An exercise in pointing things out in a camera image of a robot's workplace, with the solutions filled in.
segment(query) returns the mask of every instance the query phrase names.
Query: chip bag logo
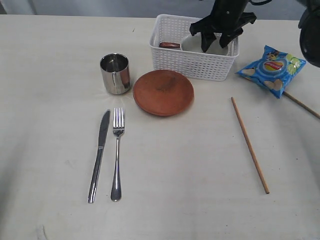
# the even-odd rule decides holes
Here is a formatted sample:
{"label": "chip bag logo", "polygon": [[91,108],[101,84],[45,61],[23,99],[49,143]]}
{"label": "chip bag logo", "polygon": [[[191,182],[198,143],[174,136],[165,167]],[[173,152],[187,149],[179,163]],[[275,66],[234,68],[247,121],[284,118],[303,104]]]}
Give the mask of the chip bag logo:
{"label": "chip bag logo", "polygon": [[267,61],[264,63],[264,67],[266,70],[273,72],[281,69],[284,64],[280,61]]}

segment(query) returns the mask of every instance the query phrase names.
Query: fork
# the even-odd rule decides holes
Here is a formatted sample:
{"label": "fork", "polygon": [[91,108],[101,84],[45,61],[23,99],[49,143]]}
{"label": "fork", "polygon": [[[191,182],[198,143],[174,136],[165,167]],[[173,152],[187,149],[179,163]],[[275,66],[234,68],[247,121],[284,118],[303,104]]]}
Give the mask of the fork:
{"label": "fork", "polygon": [[113,113],[113,134],[116,136],[115,167],[111,189],[111,200],[116,202],[121,199],[121,184],[119,172],[119,147],[120,137],[125,132],[125,111],[123,108],[115,108]]}

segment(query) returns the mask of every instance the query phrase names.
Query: white cup in basket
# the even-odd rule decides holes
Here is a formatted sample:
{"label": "white cup in basket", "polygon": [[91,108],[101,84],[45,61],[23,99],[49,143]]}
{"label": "white cup in basket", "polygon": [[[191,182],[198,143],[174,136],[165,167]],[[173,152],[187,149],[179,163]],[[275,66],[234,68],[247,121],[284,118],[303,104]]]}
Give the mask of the white cup in basket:
{"label": "white cup in basket", "polygon": [[[229,52],[228,46],[222,48],[219,44],[219,40],[220,37],[217,36],[216,40],[213,41],[213,43],[210,45],[209,49],[205,53],[227,56]],[[201,49],[201,35],[196,34],[194,36],[188,35],[184,37],[181,41],[180,49],[186,52],[204,53]]]}

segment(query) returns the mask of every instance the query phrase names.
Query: white plastic basket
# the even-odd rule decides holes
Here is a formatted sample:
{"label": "white plastic basket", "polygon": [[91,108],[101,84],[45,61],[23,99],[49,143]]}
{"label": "white plastic basket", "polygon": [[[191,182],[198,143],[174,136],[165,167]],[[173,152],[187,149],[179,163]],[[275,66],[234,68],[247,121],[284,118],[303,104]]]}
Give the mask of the white plastic basket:
{"label": "white plastic basket", "polygon": [[160,48],[161,42],[181,43],[190,35],[190,24],[200,18],[161,14],[155,20],[150,47],[155,70],[172,70],[187,78],[224,81],[230,68],[239,55],[238,38],[228,45],[228,54],[215,55]]}

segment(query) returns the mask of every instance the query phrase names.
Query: fork tines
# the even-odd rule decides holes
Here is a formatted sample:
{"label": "fork tines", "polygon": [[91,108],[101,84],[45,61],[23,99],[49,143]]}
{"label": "fork tines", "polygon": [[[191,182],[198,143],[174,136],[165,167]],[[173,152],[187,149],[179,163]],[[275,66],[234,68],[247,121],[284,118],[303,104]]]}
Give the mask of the fork tines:
{"label": "fork tines", "polygon": [[123,129],[125,127],[125,111],[121,107],[114,109],[113,113],[113,128],[114,129]]}

